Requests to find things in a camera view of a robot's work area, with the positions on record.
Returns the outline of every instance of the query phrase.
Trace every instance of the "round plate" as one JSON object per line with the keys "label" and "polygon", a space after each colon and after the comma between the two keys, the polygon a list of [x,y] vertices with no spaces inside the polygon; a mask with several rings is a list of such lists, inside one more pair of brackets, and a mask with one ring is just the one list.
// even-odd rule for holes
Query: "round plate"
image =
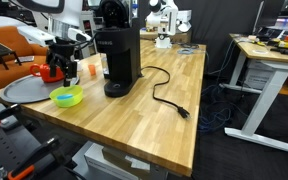
{"label": "round plate", "polygon": [[[79,76],[73,78],[71,85],[77,84]],[[63,80],[44,83],[42,78],[33,75],[25,76],[7,85],[1,92],[1,98],[11,103],[32,103],[49,99],[50,93],[63,86]]]}

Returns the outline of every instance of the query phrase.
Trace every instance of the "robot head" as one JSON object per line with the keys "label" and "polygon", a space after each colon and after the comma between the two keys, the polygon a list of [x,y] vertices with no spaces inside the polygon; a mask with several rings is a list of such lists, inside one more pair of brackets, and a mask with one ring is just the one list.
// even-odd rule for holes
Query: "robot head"
{"label": "robot head", "polygon": [[125,0],[102,0],[100,9],[107,28],[128,28],[130,26],[129,7]]}
{"label": "robot head", "polygon": [[168,3],[168,0],[150,0],[148,3],[150,10],[153,13],[159,12],[163,6],[165,6]]}

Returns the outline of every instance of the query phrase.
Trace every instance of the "yellow bowl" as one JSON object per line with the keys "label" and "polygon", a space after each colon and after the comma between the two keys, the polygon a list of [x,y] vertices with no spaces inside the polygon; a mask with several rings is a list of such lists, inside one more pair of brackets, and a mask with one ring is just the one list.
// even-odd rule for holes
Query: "yellow bowl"
{"label": "yellow bowl", "polygon": [[50,93],[50,98],[58,107],[71,107],[81,102],[83,89],[79,85],[59,87]]}

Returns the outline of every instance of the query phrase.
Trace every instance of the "cable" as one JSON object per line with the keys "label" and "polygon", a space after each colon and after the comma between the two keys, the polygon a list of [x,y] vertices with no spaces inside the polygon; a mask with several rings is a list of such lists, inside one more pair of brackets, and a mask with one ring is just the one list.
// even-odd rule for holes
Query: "cable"
{"label": "cable", "polygon": [[157,101],[162,101],[164,103],[167,103],[167,104],[170,104],[170,105],[176,107],[177,112],[182,116],[182,118],[189,119],[190,118],[190,113],[187,110],[185,110],[183,107],[178,106],[177,104],[175,104],[173,102],[170,102],[170,101],[167,101],[167,100],[164,100],[164,99],[161,99],[161,98],[158,98],[158,97],[155,96],[155,89],[156,89],[157,86],[161,86],[161,85],[164,85],[164,84],[167,84],[168,82],[170,82],[170,79],[171,79],[170,73],[167,72],[165,69],[162,69],[162,68],[159,68],[159,67],[155,67],[155,66],[146,66],[146,67],[142,68],[141,70],[149,69],[149,68],[150,69],[158,69],[160,71],[165,72],[168,75],[168,78],[167,78],[166,81],[161,82],[161,83],[156,83],[154,85],[154,87],[153,87],[153,99],[155,99]]}
{"label": "cable", "polygon": [[179,43],[182,48],[198,49],[200,46],[195,43]]}
{"label": "cable", "polygon": [[226,67],[224,64],[226,63],[227,55],[228,55],[228,53],[229,53],[229,51],[230,51],[230,49],[231,49],[231,46],[232,46],[233,42],[234,42],[234,40],[231,41],[231,43],[230,43],[230,45],[229,45],[229,47],[228,47],[228,49],[227,49],[227,51],[226,51],[226,55],[225,55],[224,61],[223,61],[223,63],[222,63],[221,69],[216,70],[216,71],[213,71],[213,72],[210,72],[210,73],[208,73],[209,75],[212,75],[212,74],[221,72],[221,71],[223,70],[223,67]]}
{"label": "cable", "polygon": [[182,48],[177,51],[178,54],[194,54],[194,50],[190,48]]}
{"label": "cable", "polygon": [[45,16],[45,14],[41,13],[41,15],[42,15],[46,20],[48,20],[48,17]]}
{"label": "cable", "polygon": [[218,73],[218,75],[217,75],[216,84],[218,84],[218,81],[219,81],[219,79],[220,79],[220,76],[221,76],[221,74],[222,74],[222,71],[227,67],[227,65],[228,65],[229,62],[231,61],[231,57],[232,57],[233,50],[234,50],[235,46],[236,46],[236,43],[234,43],[234,45],[233,45],[233,47],[232,47],[230,57],[226,60],[227,63],[225,63],[225,65],[224,65],[224,63],[222,63],[221,71],[220,71],[220,72]]}
{"label": "cable", "polygon": [[200,133],[210,133],[222,128],[231,120],[232,114],[236,110],[242,115],[248,116],[236,104],[219,99],[218,95],[223,89],[216,84],[202,90],[201,97],[205,99],[206,95],[209,95],[210,103],[206,107],[200,108],[198,117],[198,130]]}
{"label": "cable", "polygon": [[65,167],[65,166],[64,166],[64,168],[65,168],[69,173],[77,176],[78,178],[80,178],[80,179],[82,179],[82,180],[86,180],[86,178],[85,178],[84,176],[82,176],[80,173],[74,171],[73,169],[70,169],[70,168]]}

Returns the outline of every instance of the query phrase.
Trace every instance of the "white robot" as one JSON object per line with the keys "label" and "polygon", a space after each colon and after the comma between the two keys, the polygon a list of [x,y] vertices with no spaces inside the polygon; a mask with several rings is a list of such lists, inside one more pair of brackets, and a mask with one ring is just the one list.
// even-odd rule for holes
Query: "white robot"
{"label": "white robot", "polygon": [[191,29],[192,25],[190,24],[192,10],[178,11],[177,13],[177,29],[180,32],[186,33]]}
{"label": "white robot", "polygon": [[77,76],[77,63],[71,59],[74,50],[92,41],[90,36],[79,30],[83,1],[17,0],[17,2],[31,11],[48,13],[48,33],[32,26],[22,26],[18,30],[33,42],[49,47],[46,63],[50,66],[51,76],[56,75],[56,66],[59,66],[64,74],[63,86],[70,86],[72,78]]}
{"label": "white robot", "polygon": [[158,37],[155,39],[157,48],[171,48],[171,39],[176,33],[178,8],[173,0],[150,0],[151,13],[146,21],[149,25],[158,27]]}

